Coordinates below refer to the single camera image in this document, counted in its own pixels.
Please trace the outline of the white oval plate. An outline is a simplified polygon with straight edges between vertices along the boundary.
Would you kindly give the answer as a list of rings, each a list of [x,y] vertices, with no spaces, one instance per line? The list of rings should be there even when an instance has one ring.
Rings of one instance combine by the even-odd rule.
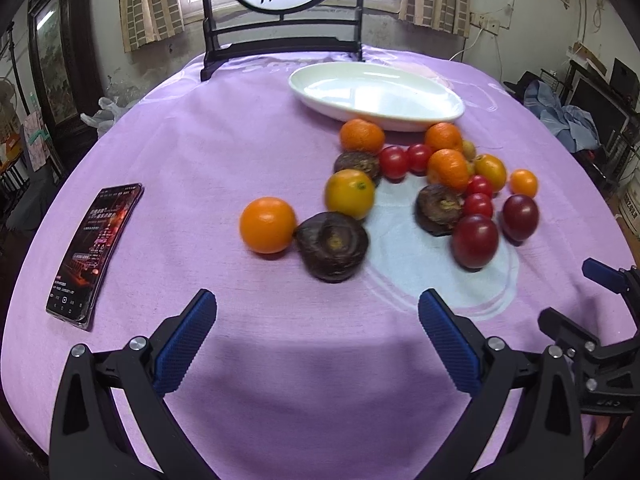
[[[361,118],[393,132],[420,132],[455,122],[465,105],[423,75],[373,63],[327,62],[296,70],[288,85],[311,110],[339,122]]]

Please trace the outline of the smooth orange fruit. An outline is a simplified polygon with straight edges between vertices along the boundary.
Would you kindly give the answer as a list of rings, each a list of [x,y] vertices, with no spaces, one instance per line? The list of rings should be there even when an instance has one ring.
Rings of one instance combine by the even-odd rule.
[[[284,200],[270,196],[250,202],[239,221],[242,241],[259,255],[284,252],[292,243],[296,226],[294,209]]]

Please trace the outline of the yellow-orange oval tomato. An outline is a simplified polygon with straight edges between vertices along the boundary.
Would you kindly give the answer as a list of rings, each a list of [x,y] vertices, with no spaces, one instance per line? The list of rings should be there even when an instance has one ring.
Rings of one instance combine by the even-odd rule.
[[[508,172],[498,157],[491,154],[477,155],[474,159],[474,169],[476,174],[489,182],[492,192],[498,193],[506,186]]]

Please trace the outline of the left checked curtain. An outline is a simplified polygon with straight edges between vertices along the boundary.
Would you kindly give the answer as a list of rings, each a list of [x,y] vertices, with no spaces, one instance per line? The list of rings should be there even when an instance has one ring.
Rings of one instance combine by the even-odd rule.
[[[118,0],[118,4],[126,53],[184,31],[180,0]]]

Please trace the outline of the bumpy mandarin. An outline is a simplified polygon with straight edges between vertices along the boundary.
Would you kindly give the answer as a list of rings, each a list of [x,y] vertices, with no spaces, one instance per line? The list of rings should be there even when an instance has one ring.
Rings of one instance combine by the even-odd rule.
[[[373,122],[354,118],[341,126],[340,143],[345,152],[376,155],[384,148],[385,132]]]
[[[430,183],[441,184],[454,192],[462,193],[470,180],[468,162],[461,152],[443,148],[428,160],[426,177]]]
[[[427,128],[424,136],[424,144],[434,152],[439,150],[463,150],[462,134],[458,127],[450,122],[438,122]]]

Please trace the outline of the large dark mangosteen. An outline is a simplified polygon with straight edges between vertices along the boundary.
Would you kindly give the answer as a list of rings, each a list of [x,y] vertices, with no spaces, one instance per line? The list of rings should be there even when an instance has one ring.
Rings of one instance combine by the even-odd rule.
[[[358,272],[369,249],[369,235],[347,214],[326,211],[302,222],[294,240],[307,272],[326,283],[341,283]]]

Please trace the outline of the black smartphone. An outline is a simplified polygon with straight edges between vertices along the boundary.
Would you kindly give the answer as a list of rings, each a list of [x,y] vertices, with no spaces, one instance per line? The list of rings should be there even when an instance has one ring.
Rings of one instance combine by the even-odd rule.
[[[91,330],[96,300],[112,253],[144,191],[141,183],[102,188],[78,226],[56,272],[47,314]]]

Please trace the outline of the red cherry tomato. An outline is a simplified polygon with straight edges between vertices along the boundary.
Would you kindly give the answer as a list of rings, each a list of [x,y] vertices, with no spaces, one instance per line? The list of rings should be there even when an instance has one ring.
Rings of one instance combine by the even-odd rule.
[[[490,196],[484,193],[474,193],[466,196],[462,205],[462,214],[465,217],[482,216],[491,219],[494,216],[494,205]]]
[[[397,145],[383,148],[378,154],[381,174],[387,180],[399,182],[405,179],[409,171],[409,159],[406,151]]]
[[[492,189],[491,183],[483,176],[476,174],[470,180],[468,185],[466,186],[463,196],[469,197],[474,194],[482,194],[489,198],[494,197],[494,190]]]
[[[428,162],[433,154],[432,149],[422,143],[412,144],[406,149],[409,170],[413,174],[426,174]]]

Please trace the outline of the white plastic bag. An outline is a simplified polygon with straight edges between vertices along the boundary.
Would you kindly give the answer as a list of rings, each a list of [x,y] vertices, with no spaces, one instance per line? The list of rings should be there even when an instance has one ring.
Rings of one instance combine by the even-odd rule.
[[[86,126],[96,129],[96,134],[100,138],[134,106],[134,102],[120,105],[119,102],[102,96],[102,98],[99,98],[98,105],[99,109],[96,114],[89,116],[81,113],[80,120]]]

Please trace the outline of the small orange tomato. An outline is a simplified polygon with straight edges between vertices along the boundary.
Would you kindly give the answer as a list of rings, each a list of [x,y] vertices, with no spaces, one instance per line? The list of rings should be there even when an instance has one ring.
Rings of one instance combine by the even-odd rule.
[[[509,186],[512,194],[534,198],[538,192],[538,179],[527,169],[517,169],[510,175]]]

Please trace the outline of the round painted screen stand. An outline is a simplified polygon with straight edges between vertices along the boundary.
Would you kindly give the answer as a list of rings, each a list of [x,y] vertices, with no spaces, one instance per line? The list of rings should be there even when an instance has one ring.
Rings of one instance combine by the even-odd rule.
[[[353,60],[363,60],[362,50],[362,19],[364,0],[355,0],[349,6],[354,14],[351,18],[304,18],[303,13],[329,0],[232,0],[241,9],[260,14],[264,18],[241,25],[219,27],[214,20],[213,0],[203,0],[203,35],[205,53],[201,69],[201,81],[205,82],[213,73],[236,58],[248,56],[294,53],[294,52],[337,52],[346,53]],[[280,27],[302,26],[337,26],[350,27],[352,38],[340,39],[327,34],[314,36],[277,36],[260,38],[240,42],[232,42],[224,46],[220,43],[221,36],[235,32],[249,32],[250,30],[276,29]]]

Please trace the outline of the yellow-orange round fruit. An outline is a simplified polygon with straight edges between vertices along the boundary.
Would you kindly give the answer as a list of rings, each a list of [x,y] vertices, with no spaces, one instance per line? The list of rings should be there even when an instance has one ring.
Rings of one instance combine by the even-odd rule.
[[[326,181],[324,203],[328,211],[363,220],[371,211],[374,201],[375,185],[363,171],[340,170]]]

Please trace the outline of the blue clothes pile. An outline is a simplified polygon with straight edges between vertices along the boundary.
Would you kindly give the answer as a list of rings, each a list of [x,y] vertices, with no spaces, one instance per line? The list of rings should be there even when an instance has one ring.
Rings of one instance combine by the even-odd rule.
[[[534,80],[527,86],[523,105],[570,153],[600,148],[599,133],[591,114],[575,105],[563,105],[545,82]]]

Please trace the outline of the dark red plum tomato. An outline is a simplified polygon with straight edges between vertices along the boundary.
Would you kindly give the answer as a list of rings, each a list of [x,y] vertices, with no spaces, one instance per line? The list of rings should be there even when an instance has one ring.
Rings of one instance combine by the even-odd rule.
[[[480,270],[498,250],[499,232],[495,222],[481,214],[463,217],[451,235],[454,260],[465,269]]]

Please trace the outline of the dark wooden cabinet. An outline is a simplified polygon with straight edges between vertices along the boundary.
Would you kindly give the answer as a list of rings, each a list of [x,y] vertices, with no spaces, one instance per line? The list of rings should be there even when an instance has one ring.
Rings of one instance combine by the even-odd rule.
[[[73,170],[98,140],[81,116],[94,114],[103,96],[91,0],[27,0],[27,25],[42,117],[63,166]]]

